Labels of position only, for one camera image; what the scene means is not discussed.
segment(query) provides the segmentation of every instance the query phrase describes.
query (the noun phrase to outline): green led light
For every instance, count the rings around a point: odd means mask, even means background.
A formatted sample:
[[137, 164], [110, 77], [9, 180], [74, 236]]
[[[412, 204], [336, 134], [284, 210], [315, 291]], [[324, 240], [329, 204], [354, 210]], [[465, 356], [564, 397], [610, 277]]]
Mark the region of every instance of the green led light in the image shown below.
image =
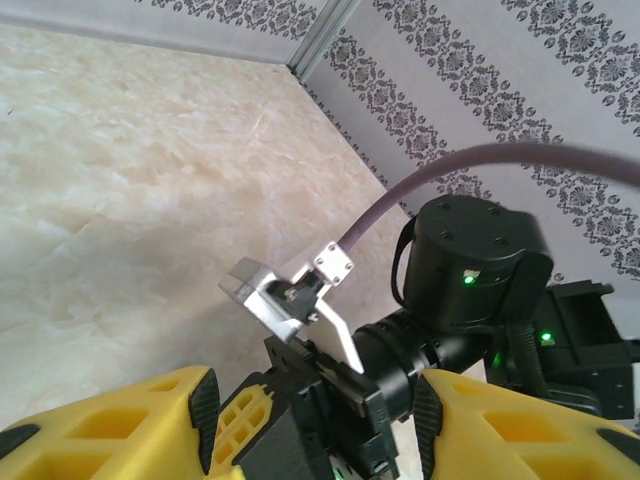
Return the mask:
[[498, 368], [501, 364], [502, 364], [502, 353], [498, 352], [496, 353], [496, 356], [493, 357], [493, 363], [491, 364], [491, 366], [493, 368]]

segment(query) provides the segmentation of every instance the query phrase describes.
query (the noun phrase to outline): yellow plastic part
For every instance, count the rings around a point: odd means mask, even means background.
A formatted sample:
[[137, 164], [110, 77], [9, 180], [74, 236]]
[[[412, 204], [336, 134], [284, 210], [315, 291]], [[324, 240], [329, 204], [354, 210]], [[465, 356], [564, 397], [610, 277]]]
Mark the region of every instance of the yellow plastic part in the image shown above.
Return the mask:
[[630, 480], [640, 468], [602, 440], [598, 417], [442, 370], [423, 376], [443, 403], [433, 480]]
[[237, 466], [202, 472], [188, 399], [208, 371], [183, 368], [16, 423], [41, 430], [0, 460], [0, 479], [244, 480]]
[[269, 421], [273, 394], [264, 386], [251, 385], [240, 391], [226, 406], [218, 420], [211, 475], [220, 478], [234, 467], [232, 461]]

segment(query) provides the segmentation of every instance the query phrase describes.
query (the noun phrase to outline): wall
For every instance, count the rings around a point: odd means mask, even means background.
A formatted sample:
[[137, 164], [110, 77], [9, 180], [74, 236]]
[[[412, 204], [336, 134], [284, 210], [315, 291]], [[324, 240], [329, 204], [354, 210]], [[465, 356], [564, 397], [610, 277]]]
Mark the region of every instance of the wall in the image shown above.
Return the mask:
[[[640, 31], [631, 1], [362, 2], [306, 86], [385, 186], [452, 150], [488, 142], [574, 143], [638, 156]], [[640, 336], [640, 195], [552, 168], [483, 167], [405, 199], [463, 192], [533, 212], [553, 281], [592, 278]]]
[[327, 0], [2, 0], [0, 22], [284, 64]]

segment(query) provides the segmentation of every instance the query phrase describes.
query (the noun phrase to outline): damask wallpaper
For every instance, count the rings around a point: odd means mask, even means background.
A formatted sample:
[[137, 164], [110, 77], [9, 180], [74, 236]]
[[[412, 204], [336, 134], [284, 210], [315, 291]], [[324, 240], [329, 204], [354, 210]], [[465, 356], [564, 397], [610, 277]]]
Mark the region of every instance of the damask wallpaper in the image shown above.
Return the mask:
[[[631, 0], [363, 1], [305, 87], [385, 186], [488, 142], [640, 159], [638, 18]], [[402, 205], [413, 214], [447, 192], [535, 214], [552, 281], [612, 284], [612, 317], [640, 337], [639, 192], [566, 170], [488, 166], [439, 178]]]
[[287, 63], [326, 0], [2, 0], [0, 21]]

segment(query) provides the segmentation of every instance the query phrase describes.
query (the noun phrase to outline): black rubber pad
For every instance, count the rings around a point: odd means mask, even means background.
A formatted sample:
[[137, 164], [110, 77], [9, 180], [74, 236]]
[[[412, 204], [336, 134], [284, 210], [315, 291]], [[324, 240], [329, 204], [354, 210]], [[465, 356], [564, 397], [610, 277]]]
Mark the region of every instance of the black rubber pad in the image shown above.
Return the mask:
[[210, 369], [189, 396], [191, 426], [198, 429], [200, 437], [198, 456], [205, 475], [209, 474], [211, 469], [218, 415], [220, 415], [220, 391], [216, 374], [213, 369]]
[[413, 420], [418, 438], [422, 474], [429, 480], [436, 468], [435, 443], [442, 431], [442, 402], [437, 392], [420, 376], [413, 400]]
[[33, 423], [0, 432], [0, 460], [33, 437], [40, 427]]
[[598, 435], [629, 460], [640, 466], [640, 439], [608, 428], [598, 429]]

